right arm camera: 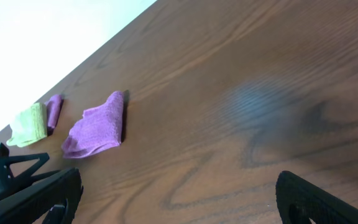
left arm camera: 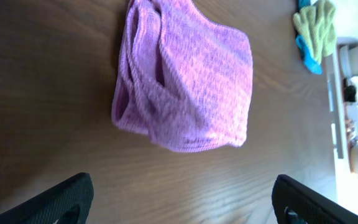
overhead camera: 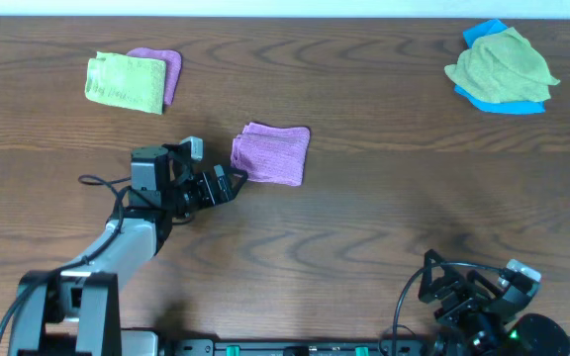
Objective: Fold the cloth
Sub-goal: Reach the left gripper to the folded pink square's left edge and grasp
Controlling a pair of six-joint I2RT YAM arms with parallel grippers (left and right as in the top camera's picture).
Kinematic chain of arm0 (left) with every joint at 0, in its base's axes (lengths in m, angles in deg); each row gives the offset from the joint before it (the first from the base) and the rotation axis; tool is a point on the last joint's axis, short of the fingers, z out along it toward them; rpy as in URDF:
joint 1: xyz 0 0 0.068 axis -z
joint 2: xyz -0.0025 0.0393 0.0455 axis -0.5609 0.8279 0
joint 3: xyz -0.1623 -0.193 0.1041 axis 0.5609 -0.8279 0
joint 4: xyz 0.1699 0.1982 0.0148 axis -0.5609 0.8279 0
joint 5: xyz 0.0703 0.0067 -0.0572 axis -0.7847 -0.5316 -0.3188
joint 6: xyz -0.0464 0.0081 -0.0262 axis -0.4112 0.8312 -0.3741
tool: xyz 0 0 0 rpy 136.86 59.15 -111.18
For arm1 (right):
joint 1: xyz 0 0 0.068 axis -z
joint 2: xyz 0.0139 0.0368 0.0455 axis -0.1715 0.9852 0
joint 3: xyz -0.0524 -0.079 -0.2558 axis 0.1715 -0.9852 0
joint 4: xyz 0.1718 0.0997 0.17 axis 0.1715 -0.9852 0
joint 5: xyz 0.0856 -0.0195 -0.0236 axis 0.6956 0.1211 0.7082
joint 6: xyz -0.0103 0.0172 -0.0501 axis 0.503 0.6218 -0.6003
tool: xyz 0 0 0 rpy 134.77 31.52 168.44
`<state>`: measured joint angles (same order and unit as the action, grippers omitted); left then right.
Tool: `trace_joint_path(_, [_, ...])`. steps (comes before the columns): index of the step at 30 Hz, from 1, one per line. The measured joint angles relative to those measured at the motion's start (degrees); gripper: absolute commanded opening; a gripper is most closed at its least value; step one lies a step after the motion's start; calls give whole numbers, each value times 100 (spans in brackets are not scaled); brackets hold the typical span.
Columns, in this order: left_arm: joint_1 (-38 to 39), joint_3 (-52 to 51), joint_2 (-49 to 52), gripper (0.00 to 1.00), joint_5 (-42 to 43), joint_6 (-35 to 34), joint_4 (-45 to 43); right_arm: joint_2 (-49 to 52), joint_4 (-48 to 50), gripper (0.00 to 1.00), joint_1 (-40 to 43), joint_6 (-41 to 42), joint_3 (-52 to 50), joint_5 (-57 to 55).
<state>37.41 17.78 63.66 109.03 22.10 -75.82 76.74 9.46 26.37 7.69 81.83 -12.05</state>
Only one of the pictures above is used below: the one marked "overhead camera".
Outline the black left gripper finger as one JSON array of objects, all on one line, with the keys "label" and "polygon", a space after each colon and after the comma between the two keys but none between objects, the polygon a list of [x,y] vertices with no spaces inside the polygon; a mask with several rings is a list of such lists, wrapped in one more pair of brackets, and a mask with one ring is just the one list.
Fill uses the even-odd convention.
[{"label": "black left gripper finger", "polygon": [[163,146],[168,150],[168,158],[171,163],[173,186],[180,186],[194,177],[192,158],[192,144],[184,142],[179,144],[167,143]]},{"label": "black left gripper finger", "polygon": [[242,186],[246,183],[248,179],[248,174],[246,171],[233,168],[231,166],[225,166],[223,168],[224,172],[224,188],[226,199],[228,201],[234,200]]}]

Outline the purple microfiber cloth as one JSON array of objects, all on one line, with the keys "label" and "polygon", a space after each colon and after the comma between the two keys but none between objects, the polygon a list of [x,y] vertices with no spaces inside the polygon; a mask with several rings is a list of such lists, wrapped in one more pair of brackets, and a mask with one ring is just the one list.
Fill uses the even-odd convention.
[{"label": "purple microfiber cloth", "polygon": [[233,140],[232,167],[246,171],[253,182],[301,186],[310,139],[306,127],[249,123]]}]

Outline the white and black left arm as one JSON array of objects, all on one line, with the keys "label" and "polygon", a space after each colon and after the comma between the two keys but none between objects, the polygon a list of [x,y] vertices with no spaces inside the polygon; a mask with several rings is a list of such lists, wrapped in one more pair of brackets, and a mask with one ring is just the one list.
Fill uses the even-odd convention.
[{"label": "white and black left arm", "polygon": [[161,249],[172,229],[196,212],[232,201],[247,174],[230,166],[197,172],[203,142],[145,146],[131,153],[122,189],[93,175],[83,184],[115,197],[103,233],[69,263],[30,271],[0,323],[11,355],[177,355],[181,345],[150,329],[121,326],[119,292]]}]

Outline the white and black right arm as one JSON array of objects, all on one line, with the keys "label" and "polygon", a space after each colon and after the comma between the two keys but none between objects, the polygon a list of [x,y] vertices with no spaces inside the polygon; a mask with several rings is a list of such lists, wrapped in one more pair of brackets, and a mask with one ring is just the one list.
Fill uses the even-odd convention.
[{"label": "white and black right arm", "polygon": [[541,273],[510,260],[490,282],[477,268],[458,272],[437,252],[425,254],[419,300],[441,306],[434,319],[442,326],[431,355],[532,356],[570,354],[570,336],[539,313],[518,316],[541,287]]}]

